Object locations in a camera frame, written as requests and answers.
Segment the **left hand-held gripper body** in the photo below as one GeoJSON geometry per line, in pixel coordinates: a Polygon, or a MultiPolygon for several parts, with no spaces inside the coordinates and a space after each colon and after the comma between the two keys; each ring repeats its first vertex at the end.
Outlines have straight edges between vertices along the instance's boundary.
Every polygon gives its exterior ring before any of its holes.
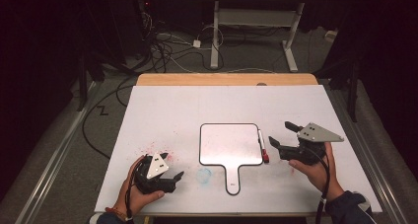
{"type": "Polygon", "coordinates": [[[134,184],[144,194],[156,190],[173,192],[175,184],[167,184],[161,175],[169,169],[159,153],[153,156],[146,155],[134,170],[134,184]]]}

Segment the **small whiteboard with handle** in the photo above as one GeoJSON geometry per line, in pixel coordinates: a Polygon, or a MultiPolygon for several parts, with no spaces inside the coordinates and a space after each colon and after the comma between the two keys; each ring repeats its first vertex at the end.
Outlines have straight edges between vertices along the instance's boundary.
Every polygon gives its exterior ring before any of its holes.
{"type": "Polygon", "coordinates": [[[241,191],[240,167],[263,163],[258,127],[254,123],[204,123],[200,126],[199,162],[221,166],[229,195],[241,191]]]}

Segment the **person's right hand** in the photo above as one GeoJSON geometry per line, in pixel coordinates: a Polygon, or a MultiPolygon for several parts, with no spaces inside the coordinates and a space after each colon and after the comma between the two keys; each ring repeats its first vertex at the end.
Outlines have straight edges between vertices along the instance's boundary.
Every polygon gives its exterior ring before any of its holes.
{"type": "Polygon", "coordinates": [[[332,146],[330,142],[325,142],[326,156],[323,158],[324,164],[317,163],[312,166],[305,165],[298,160],[289,161],[289,165],[307,176],[311,184],[319,191],[324,192],[327,188],[326,200],[332,201],[344,193],[336,177],[335,161],[333,157],[332,146]]]}

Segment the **white desk frame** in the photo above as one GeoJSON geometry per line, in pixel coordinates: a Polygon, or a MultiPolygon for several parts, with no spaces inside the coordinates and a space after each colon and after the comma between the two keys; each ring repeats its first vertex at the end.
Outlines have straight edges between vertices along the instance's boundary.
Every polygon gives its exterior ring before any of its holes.
{"type": "Polygon", "coordinates": [[[224,8],[220,5],[220,1],[214,2],[213,10],[213,37],[211,44],[210,68],[219,69],[221,63],[220,47],[224,40],[221,26],[250,26],[250,27],[273,27],[289,28],[289,36],[281,42],[282,51],[284,53],[287,65],[291,72],[298,72],[293,52],[292,43],[295,38],[299,22],[302,18],[305,7],[304,1],[299,1],[294,10],[261,10],[256,7],[228,7],[224,8]]]}

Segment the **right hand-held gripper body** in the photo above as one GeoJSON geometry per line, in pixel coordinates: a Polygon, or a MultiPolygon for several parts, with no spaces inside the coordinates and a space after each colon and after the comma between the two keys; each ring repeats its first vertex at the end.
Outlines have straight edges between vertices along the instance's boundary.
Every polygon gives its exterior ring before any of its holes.
{"type": "Polygon", "coordinates": [[[282,160],[298,160],[305,165],[314,165],[326,155],[325,142],[343,142],[344,138],[328,129],[310,122],[299,132],[297,147],[283,146],[279,151],[282,160]]]}

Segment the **person's left hand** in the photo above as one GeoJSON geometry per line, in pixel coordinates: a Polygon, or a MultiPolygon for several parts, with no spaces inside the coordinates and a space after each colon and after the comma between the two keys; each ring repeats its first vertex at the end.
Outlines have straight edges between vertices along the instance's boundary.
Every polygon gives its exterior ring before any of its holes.
{"type": "Polygon", "coordinates": [[[138,163],[141,162],[143,156],[139,157],[130,167],[128,175],[124,180],[118,198],[113,205],[113,209],[116,211],[117,216],[124,221],[127,217],[127,208],[125,204],[125,196],[128,190],[130,190],[129,206],[133,215],[138,214],[146,205],[162,198],[165,193],[161,190],[149,194],[143,194],[135,185],[131,183],[131,177],[138,163]]]}

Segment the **white marker with red cap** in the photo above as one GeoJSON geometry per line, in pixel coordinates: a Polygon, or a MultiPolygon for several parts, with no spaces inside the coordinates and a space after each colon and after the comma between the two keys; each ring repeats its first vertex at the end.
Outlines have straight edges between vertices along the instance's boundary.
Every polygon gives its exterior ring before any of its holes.
{"type": "Polygon", "coordinates": [[[258,140],[261,148],[261,157],[264,164],[269,164],[269,156],[265,148],[264,138],[260,129],[257,130],[258,140]]]}

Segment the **large white table sheet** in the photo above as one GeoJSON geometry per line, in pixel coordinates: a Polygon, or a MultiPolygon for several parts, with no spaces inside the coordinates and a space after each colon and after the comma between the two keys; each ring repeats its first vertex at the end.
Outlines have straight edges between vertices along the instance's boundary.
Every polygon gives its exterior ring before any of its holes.
{"type": "Polygon", "coordinates": [[[113,205],[131,164],[143,154],[168,153],[172,177],[181,174],[172,193],[145,207],[151,215],[310,215],[320,193],[308,179],[281,160],[240,169],[241,190],[226,191],[225,171],[199,162],[204,123],[253,123],[257,135],[297,145],[291,121],[316,123],[338,135],[344,130],[320,85],[315,86],[136,86],[109,161],[96,211],[113,205]]]}

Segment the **aluminium floor rail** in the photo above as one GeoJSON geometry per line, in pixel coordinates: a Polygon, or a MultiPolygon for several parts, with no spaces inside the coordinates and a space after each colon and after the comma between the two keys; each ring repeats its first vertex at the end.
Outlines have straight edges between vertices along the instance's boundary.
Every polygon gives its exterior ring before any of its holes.
{"type": "Polygon", "coordinates": [[[62,138],[56,144],[53,153],[48,159],[48,163],[44,166],[44,169],[15,224],[34,223],[73,144],[77,129],[81,126],[82,120],[86,117],[88,108],[92,104],[92,101],[96,97],[101,86],[101,83],[91,82],[88,85],[87,100],[80,108],[70,111],[69,121],[67,123],[59,125],[59,128],[63,128],[62,138]]]}
{"type": "Polygon", "coordinates": [[[410,224],[405,196],[410,188],[408,169],[395,149],[367,93],[360,89],[355,105],[357,120],[350,116],[348,91],[332,90],[323,83],[339,121],[364,169],[373,194],[364,195],[373,204],[379,224],[410,224]]]}

